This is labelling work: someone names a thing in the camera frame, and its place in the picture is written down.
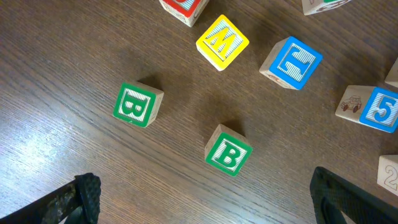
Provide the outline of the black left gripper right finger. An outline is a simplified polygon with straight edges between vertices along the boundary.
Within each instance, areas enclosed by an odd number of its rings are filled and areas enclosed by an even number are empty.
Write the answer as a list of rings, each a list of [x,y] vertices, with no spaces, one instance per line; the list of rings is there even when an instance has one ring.
[[[310,195],[317,223],[397,224],[397,208],[355,186],[324,167],[316,167],[310,183]]]

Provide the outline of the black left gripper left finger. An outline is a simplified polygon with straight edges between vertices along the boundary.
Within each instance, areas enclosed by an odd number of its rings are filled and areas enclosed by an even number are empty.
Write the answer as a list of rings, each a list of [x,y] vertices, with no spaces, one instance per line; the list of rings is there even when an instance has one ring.
[[[100,195],[101,181],[98,176],[92,173],[76,175],[73,181],[1,218],[1,224],[97,224]]]

